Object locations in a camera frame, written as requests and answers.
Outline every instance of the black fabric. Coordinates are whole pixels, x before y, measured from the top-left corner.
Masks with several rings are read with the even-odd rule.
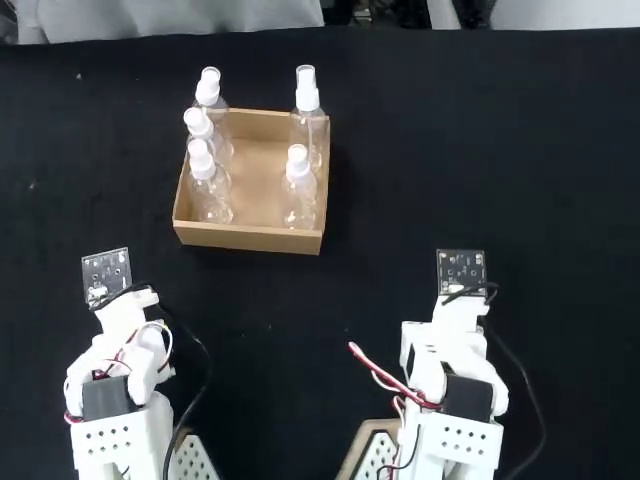
[[[393,416],[347,341],[400,373],[438,247],[484,249],[502,285],[488,321],[549,424],[521,478],[635,471],[639,51],[638,30],[355,28],[0,49],[4,477],[72,478],[62,383],[99,331],[79,259],[124,245],[215,359],[191,423],[228,480],[334,478],[359,424]],[[289,110],[303,62],[333,123],[322,255],[181,247],[200,69],[221,68],[232,105]],[[192,350],[167,385],[178,411],[202,372]],[[504,474],[538,430],[517,371],[492,343],[489,358],[511,389]]]

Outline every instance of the black electronic component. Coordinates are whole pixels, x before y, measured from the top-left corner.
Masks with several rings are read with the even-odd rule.
[[[85,300],[94,306],[131,286],[127,247],[82,257]]]
[[[135,412],[138,407],[127,391],[128,377],[107,377],[82,385],[82,416],[85,422]]]
[[[437,250],[438,295],[451,295],[461,288],[487,283],[487,269],[482,250]],[[484,297],[486,288],[465,293]]]
[[[442,413],[488,423],[491,418],[493,385],[473,378],[447,374],[447,393]]]

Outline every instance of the cardboard box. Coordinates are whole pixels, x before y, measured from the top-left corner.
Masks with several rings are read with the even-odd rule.
[[[318,255],[327,211],[327,159],[318,178],[316,229],[275,227],[280,220],[282,178],[289,148],[289,113],[231,109],[227,134],[235,148],[230,169],[234,221],[221,225],[194,221],[187,187],[189,161],[185,157],[173,205],[173,228],[184,245],[266,252]]]

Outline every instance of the white bracket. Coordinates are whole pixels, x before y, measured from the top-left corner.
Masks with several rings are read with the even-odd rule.
[[[153,392],[137,412],[72,425],[73,460],[80,480],[116,478],[105,476],[111,465],[128,466],[133,480],[160,479],[172,422],[169,401]]]
[[[502,425],[431,412],[421,415],[422,453],[475,467],[498,468]]]

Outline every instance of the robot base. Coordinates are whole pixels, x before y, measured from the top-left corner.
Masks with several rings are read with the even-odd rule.
[[[143,409],[71,426],[73,458],[80,480],[160,480],[172,432],[173,411],[158,392]],[[174,452],[170,480],[219,480],[195,435]]]

